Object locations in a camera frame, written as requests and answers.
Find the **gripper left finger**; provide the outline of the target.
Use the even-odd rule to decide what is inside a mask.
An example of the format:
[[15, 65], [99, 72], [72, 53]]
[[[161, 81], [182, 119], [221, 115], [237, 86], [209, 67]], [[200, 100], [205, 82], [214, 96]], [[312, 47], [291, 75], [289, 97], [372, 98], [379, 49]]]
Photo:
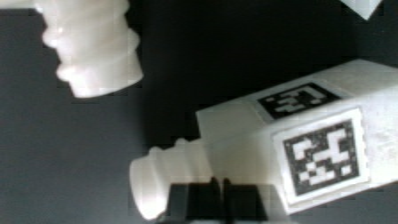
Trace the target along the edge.
[[220, 221], [220, 188], [214, 179], [205, 183], [173, 183], [166, 207], [156, 224], [211, 224]]

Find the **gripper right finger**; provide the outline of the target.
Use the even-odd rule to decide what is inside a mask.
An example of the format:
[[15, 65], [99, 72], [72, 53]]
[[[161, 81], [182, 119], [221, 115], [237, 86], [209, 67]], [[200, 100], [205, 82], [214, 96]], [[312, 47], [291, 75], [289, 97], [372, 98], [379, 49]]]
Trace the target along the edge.
[[291, 224], [287, 218], [273, 218], [262, 205], [257, 186], [221, 180], [225, 224]]

